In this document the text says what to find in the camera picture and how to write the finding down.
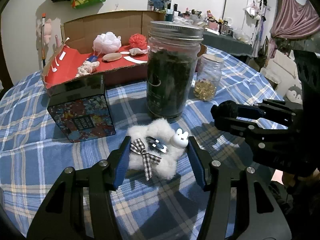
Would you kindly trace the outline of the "cardboard box red lining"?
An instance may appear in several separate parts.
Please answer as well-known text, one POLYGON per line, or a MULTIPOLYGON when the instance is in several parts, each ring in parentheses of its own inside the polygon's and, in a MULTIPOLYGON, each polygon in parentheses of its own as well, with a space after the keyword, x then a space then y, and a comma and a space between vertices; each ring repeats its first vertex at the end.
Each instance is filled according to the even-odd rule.
POLYGON ((49 96, 95 86, 147 79, 154 86, 170 75, 190 80, 200 55, 203 29, 185 22, 166 22, 154 11, 113 11, 68 21, 65 41, 44 67, 41 77, 49 96))

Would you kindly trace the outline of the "black floral tin box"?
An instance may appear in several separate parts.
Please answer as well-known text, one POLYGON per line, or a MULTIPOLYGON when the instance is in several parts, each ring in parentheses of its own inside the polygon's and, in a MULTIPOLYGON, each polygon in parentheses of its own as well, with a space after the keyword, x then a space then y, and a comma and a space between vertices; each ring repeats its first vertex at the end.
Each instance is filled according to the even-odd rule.
POLYGON ((102 74, 66 83, 63 92, 50 98, 47 111, 72 143, 116 134, 102 74))

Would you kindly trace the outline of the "white refrigerator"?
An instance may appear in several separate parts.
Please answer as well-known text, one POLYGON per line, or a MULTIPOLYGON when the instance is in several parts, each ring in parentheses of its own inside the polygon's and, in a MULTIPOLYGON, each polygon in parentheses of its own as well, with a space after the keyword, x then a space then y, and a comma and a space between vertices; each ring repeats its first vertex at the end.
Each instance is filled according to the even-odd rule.
POLYGON ((257 22, 257 9, 261 0, 226 0, 223 19, 233 29, 242 30, 252 37, 257 22))

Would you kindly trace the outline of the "white mesh bath pouf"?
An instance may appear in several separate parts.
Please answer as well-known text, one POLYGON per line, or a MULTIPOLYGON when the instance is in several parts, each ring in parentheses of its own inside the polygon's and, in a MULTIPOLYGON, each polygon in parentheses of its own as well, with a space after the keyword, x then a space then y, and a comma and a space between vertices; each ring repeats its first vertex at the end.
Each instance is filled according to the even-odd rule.
POLYGON ((100 54, 115 53, 121 47, 121 36, 113 32, 98 35, 93 41, 93 50, 100 54))

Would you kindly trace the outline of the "penguin plush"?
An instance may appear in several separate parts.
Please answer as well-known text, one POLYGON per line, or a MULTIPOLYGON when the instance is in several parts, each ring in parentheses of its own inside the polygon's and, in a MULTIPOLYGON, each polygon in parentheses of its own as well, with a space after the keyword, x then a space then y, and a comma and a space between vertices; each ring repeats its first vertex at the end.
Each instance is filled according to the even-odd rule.
POLYGON ((297 86, 290 87, 284 98, 286 101, 303 104, 302 90, 297 86))

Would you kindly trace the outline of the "small white fabric piece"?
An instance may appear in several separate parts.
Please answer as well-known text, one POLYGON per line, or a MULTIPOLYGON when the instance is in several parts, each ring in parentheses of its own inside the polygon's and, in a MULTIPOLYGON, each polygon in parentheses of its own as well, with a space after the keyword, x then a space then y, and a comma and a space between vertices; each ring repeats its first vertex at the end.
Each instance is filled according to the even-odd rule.
POLYGON ((129 50, 129 52, 132 56, 136 56, 136 55, 147 54, 149 49, 150 49, 150 46, 147 46, 146 49, 132 48, 129 50))

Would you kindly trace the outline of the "white sachet packet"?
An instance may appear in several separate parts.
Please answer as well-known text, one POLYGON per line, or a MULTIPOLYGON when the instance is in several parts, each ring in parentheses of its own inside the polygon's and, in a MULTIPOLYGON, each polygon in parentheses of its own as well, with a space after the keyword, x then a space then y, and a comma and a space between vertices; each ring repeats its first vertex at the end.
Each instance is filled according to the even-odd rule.
POLYGON ((129 50, 129 52, 130 52, 130 54, 131 54, 132 56, 135 56, 135 55, 140 54, 140 49, 139 49, 139 48, 131 48, 131 49, 129 50))

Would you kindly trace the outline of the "black fluffy pompom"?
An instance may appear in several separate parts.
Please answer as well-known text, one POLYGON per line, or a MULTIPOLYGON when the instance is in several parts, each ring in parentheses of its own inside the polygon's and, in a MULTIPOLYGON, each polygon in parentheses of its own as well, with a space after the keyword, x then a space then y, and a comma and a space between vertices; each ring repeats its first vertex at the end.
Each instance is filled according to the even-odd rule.
POLYGON ((232 100, 227 100, 219 105, 213 105, 210 113, 214 119, 214 124, 218 129, 223 129, 227 118, 236 119, 238 116, 238 106, 232 100))

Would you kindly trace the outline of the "pink curtain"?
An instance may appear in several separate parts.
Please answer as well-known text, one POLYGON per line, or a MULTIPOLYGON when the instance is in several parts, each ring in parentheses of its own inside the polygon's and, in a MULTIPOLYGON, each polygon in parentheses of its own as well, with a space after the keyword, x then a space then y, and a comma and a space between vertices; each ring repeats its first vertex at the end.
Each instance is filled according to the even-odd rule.
POLYGON ((309 1, 304 5, 296 0, 283 0, 281 10, 270 30, 267 58, 273 58, 277 38, 304 39, 319 32, 319 15, 309 1))

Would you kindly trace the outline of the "large glass jar dark contents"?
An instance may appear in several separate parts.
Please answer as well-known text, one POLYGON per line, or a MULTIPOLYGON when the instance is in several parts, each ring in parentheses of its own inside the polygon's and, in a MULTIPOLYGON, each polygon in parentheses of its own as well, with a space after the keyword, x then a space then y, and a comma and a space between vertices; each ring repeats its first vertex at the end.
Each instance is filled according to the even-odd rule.
POLYGON ((150 23, 146 101, 153 118, 176 122, 181 117, 202 40, 203 29, 196 26, 150 23))

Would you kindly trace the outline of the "small glass jar gold contents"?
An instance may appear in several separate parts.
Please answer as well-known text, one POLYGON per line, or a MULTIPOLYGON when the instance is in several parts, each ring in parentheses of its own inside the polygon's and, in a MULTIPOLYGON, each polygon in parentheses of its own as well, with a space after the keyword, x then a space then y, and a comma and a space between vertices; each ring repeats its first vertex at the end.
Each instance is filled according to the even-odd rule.
POLYGON ((203 54, 197 69, 194 94, 203 101, 211 101, 222 76, 224 60, 215 54, 203 54))

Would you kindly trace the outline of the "red mesh bath pouf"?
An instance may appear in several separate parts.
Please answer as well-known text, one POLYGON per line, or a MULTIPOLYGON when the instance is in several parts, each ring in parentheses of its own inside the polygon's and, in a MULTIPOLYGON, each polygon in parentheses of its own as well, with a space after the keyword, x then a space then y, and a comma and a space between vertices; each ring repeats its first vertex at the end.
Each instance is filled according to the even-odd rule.
POLYGON ((148 43, 144 35, 136 33, 130 36, 129 45, 131 48, 139 48, 144 50, 147 48, 148 43))

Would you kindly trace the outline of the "round tan powder puff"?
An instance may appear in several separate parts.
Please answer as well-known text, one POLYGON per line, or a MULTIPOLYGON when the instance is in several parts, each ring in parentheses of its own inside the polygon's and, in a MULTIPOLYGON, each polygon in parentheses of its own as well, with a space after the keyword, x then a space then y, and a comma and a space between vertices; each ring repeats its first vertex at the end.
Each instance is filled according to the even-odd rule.
POLYGON ((102 58, 103 62, 113 62, 122 58, 121 53, 108 53, 105 54, 102 58))

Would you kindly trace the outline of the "dark green side table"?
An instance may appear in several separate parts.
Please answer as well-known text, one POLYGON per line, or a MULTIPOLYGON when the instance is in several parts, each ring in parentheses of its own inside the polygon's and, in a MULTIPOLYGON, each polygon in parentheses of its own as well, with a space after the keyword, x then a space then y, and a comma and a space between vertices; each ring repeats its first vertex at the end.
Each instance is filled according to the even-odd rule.
POLYGON ((207 30, 203 33, 202 43, 236 56, 251 56, 253 51, 250 44, 238 41, 230 36, 216 35, 207 30))

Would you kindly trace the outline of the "pink pig plush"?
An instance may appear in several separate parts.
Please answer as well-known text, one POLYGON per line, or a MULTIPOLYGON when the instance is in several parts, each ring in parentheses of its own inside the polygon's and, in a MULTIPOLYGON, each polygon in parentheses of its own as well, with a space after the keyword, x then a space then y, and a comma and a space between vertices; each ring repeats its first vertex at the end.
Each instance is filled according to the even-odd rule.
MULTIPOLYGON (((37 35, 40 40, 41 40, 41 25, 42 24, 39 24, 37 26, 37 35)), ((45 27, 44 27, 44 40, 46 45, 48 45, 51 35, 52 35, 52 20, 48 19, 46 20, 45 27)))

